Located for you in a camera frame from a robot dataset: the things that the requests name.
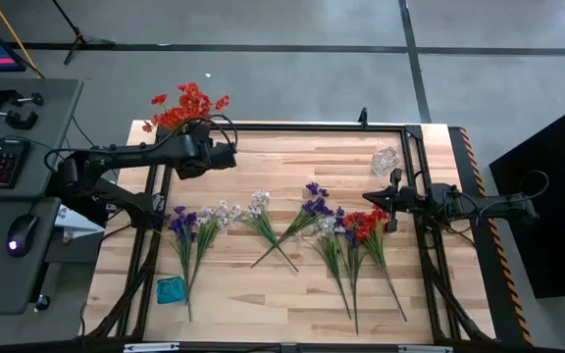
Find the clear crystal glass vase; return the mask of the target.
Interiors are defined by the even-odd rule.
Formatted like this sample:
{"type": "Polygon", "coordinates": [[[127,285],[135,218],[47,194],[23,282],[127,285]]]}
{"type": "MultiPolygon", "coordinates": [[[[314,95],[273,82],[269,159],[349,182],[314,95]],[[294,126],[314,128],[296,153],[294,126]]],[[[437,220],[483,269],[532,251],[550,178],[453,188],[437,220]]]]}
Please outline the clear crystal glass vase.
{"type": "Polygon", "coordinates": [[[376,152],[371,161],[371,170],[378,177],[386,177],[397,165],[399,158],[393,147],[376,152]]]}

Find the purple artificial flower stem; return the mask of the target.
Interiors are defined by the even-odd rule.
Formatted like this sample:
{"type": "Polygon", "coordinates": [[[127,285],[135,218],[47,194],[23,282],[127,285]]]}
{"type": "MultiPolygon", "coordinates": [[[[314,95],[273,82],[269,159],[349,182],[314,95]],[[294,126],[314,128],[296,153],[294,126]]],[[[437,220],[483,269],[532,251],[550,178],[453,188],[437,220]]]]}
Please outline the purple artificial flower stem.
{"type": "MultiPolygon", "coordinates": [[[[294,217],[291,224],[286,228],[282,235],[276,236],[276,238],[279,240],[280,246],[292,235],[296,235],[297,233],[302,232],[304,229],[312,226],[323,216],[329,216],[334,213],[334,210],[327,205],[327,198],[330,196],[329,192],[318,182],[308,182],[305,185],[305,189],[307,190],[307,195],[304,197],[303,203],[301,204],[297,215],[294,217]]],[[[278,250],[271,250],[270,244],[269,249],[266,250],[251,265],[251,267],[255,267],[273,251],[278,250]]]]}
{"type": "Polygon", "coordinates": [[[192,311],[190,303],[190,255],[192,245],[196,238],[197,213],[186,211],[185,206],[177,206],[174,215],[166,215],[163,221],[167,224],[170,234],[161,233],[162,238],[167,241],[180,258],[182,278],[184,281],[183,292],[184,302],[187,307],[188,321],[192,321],[192,311]]]}
{"type": "Polygon", "coordinates": [[[350,283],[355,332],[359,333],[357,280],[363,256],[360,253],[359,241],[356,238],[356,227],[355,217],[349,217],[341,207],[338,207],[335,211],[334,232],[336,235],[340,235],[343,240],[341,258],[350,283]]]}

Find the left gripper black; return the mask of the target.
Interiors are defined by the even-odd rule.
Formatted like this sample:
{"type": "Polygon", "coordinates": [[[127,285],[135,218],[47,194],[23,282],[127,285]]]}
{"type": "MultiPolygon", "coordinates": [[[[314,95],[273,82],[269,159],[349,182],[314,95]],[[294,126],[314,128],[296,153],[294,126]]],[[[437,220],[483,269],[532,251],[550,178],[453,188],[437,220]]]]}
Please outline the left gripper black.
{"type": "Polygon", "coordinates": [[[236,144],[219,127],[225,142],[215,142],[210,136],[215,123],[197,122],[186,125],[186,131],[177,135],[180,157],[174,163],[179,179],[203,176],[210,170],[236,167],[236,144]]]}

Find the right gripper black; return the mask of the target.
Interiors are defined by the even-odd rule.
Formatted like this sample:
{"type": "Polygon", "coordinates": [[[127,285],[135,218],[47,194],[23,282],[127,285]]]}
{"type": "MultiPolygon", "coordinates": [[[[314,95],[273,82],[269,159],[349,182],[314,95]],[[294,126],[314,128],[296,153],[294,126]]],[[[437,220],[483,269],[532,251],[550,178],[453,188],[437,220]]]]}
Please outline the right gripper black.
{"type": "Polygon", "coordinates": [[[401,179],[402,170],[396,168],[389,175],[389,187],[362,194],[362,197],[372,203],[376,209],[389,213],[389,220],[385,225],[386,232],[396,232],[397,219],[395,214],[397,212],[427,215],[430,210],[426,198],[419,195],[413,187],[398,187],[401,179]]]}

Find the silver metal bracket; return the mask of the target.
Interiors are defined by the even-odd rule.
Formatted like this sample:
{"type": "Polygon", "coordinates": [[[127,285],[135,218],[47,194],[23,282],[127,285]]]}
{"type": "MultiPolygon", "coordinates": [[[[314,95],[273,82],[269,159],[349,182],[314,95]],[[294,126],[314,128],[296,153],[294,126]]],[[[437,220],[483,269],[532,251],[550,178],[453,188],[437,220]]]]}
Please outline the silver metal bracket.
{"type": "Polygon", "coordinates": [[[126,344],[123,353],[164,353],[179,350],[178,342],[143,342],[126,344]]]}
{"type": "Polygon", "coordinates": [[[397,346],[398,353],[454,353],[450,346],[401,344],[397,346]]]}

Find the black cabinet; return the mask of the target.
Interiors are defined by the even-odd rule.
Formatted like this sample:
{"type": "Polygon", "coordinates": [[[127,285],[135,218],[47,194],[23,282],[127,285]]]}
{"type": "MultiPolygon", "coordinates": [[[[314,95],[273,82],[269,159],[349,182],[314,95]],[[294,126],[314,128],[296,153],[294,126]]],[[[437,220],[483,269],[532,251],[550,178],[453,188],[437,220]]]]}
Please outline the black cabinet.
{"type": "Polygon", "coordinates": [[[537,299],[565,297],[565,115],[489,164],[500,194],[524,192],[539,218],[509,226],[537,299]]]}

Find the white paper sheet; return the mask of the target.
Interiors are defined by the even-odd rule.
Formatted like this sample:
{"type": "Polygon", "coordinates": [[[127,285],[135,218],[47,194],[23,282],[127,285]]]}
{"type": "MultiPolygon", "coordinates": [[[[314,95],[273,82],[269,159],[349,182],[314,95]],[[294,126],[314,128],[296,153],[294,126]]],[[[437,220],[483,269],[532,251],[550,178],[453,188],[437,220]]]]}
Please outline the white paper sheet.
{"type": "Polygon", "coordinates": [[[86,217],[67,208],[60,206],[54,226],[63,231],[63,242],[68,243],[76,238],[104,232],[105,228],[91,222],[86,217]]]}

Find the black tripod stand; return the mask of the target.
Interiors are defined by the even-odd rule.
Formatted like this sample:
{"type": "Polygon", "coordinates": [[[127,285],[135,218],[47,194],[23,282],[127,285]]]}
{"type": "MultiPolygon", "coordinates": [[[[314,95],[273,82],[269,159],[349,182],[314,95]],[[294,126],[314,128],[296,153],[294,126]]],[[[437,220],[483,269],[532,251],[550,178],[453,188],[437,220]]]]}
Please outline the black tripod stand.
{"type": "Polygon", "coordinates": [[[65,66],[67,66],[73,60],[74,54],[76,53],[76,51],[83,49],[85,46],[90,45],[91,47],[99,46],[99,47],[105,47],[105,48],[113,48],[117,45],[117,43],[115,41],[112,41],[112,40],[109,40],[109,39],[104,39],[104,38],[99,38],[99,37],[94,37],[94,36],[89,36],[89,35],[83,34],[82,31],[79,29],[79,27],[76,26],[73,23],[73,21],[70,19],[70,17],[67,15],[65,10],[59,4],[58,0],[51,0],[51,2],[57,8],[58,12],[64,18],[67,25],[70,27],[70,29],[73,31],[73,33],[75,35],[75,39],[74,39],[74,41],[71,45],[71,48],[69,49],[68,54],[67,54],[67,56],[64,60],[65,66]]]}

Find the black computer mouse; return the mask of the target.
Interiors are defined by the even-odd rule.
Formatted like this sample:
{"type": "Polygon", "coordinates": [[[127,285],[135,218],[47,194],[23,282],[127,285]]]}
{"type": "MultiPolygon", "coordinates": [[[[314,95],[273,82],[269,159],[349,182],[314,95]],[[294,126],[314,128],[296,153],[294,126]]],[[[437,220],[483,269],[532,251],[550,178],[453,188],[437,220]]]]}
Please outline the black computer mouse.
{"type": "Polygon", "coordinates": [[[23,257],[31,249],[39,218],[33,214],[18,216],[8,230],[7,251],[12,257],[23,257]]]}

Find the teal glass vase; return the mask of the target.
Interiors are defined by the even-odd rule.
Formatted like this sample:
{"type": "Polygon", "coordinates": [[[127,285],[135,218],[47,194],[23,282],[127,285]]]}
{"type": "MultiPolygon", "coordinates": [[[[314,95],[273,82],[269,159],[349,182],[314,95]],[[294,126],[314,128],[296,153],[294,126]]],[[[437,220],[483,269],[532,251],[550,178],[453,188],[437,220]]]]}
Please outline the teal glass vase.
{"type": "Polygon", "coordinates": [[[184,301],[186,299],[185,281],[182,277],[158,279],[156,298],[160,305],[184,301]]]}

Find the red artificial flower stem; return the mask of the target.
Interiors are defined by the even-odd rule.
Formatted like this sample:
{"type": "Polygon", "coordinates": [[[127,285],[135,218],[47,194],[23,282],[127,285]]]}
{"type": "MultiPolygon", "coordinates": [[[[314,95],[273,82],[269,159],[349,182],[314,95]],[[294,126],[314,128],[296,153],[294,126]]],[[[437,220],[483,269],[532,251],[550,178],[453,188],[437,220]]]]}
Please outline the red artificial flower stem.
{"type": "Polygon", "coordinates": [[[382,212],[374,207],[370,213],[354,212],[348,214],[348,216],[355,217],[357,224],[356,238],[359,241],[360,253],[363,259],[365,255],[370,256],[370,259],[385,280],[402,319],[407,322],[406,314],[396,294],[385,258],[385,225],[389,220],[389,213],[382,212]]]}
{"type": "Polygon", "coordinates": [[[173,127],[193,119],[205,119],[222,113],[230,104],[230,97],[224,95],[215,102],[203,93],[195,82],[178,85],[181,92],[179,104],[172,112],[173,127]]]}
{"type": "Polygon", "coordinates": [[[167,104],[168,95],[160,94],[151,99],[151,104],[160,106],[163,111],[154,114],[149,121],[145,121],[142,129],[150,133],[154,127],[164,127],[166,129],[174,129],[183,121],[183,108],[181,104],[170,107],[167,104]]]}

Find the black C-clamp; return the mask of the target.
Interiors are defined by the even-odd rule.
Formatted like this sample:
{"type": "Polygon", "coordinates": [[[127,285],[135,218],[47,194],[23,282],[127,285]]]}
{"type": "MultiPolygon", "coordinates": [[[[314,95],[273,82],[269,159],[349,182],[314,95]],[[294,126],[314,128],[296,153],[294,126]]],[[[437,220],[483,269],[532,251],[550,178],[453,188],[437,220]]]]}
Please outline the black C-clamp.
{"type": "Polygon", "coordinates": [[[38,92],[32,92],[28,98],[25,98],[15,89],[0,90],[0,108],[5,104],[12,104],[17,107],[22,107],[25,103],[32,103],[37,106],[43,106],[44,99],[43,96],[38,92]]]}
{"type": "Polygon", "coordinates": [[[4,117],[5,123],[11,128],[21,130],[32,129],[38,120],[38,115],[34,111],[31,111],[26,118],[23,118],[19,113],[12,110],[0,112],[0,117],[4,117]]]}

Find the grey computer desk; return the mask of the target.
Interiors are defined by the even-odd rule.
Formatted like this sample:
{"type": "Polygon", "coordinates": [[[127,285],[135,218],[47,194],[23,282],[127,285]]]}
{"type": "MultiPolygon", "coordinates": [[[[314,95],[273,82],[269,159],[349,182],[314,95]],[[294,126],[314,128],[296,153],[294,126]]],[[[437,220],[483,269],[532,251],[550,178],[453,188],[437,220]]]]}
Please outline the grey computer desk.
{"type": "Polygon", "coordinates": [[[21,314],[32,299],[61,205],[60,199],[46,195],[55,157],[47,162],[43,157],[63,145],[82,88],[78,79],[0,77],[0,90],[14,89],[24,97],[37,92],[44,99],[41,106],[25,103],[18,109],[23,119],[31,112],[38,115],[30,130],[14,129],[0,118],[0,139],[20,136],[30,141],[15,185],[0,187],[0,315],[21,314]],[[8,252],[8,231],[14,220],[27,214],[37,216],[33,242],[24,256],[13,257],[8,252]]]}

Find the white artificial flower stem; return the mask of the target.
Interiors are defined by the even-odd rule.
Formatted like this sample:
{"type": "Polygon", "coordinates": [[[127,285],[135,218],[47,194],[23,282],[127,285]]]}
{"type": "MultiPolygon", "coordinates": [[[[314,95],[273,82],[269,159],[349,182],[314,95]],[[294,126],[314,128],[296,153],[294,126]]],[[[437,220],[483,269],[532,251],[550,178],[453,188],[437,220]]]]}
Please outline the white artificial flower stem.
{"type": "Polygon", "coordinates": [[[262,235],[270,244],[271,250],[278,250],[289,262],[291,267],[298,271],[279,245],[279,240],[275,236],[274,229],[268,214],[270,204],[270,192],[266,190],[256,190],[251,195],[251,201],[247,205],[247,210],[242,213],[240,221],[262,235]]]}
{"type": "Polygon", "coordinates": [[[208,250],[216,239],[217,234],[224,228],[237,221],[242,214],[239,204],[229,204],[221,200],[216,208],[204,207],[198,213],[197,219],[197,248],[193,274],[189,281],[188,292],[191,292],[201,262],[208,250]]]}
{"type": "Polygon", "coordinates": [[[310,226],[314,238],[311,246],[325,262],[330,275],[336,283],[338,292],[341,295],[346,314],[348,318],[351,318],[349,305],[341,282],[339,267],[339,257],[342,250],[338,236],[344,233],[344,227],[342,225],[344,215],[345,211],[342,208],[337,208],[332,215],[323,216],[310,226]]]}

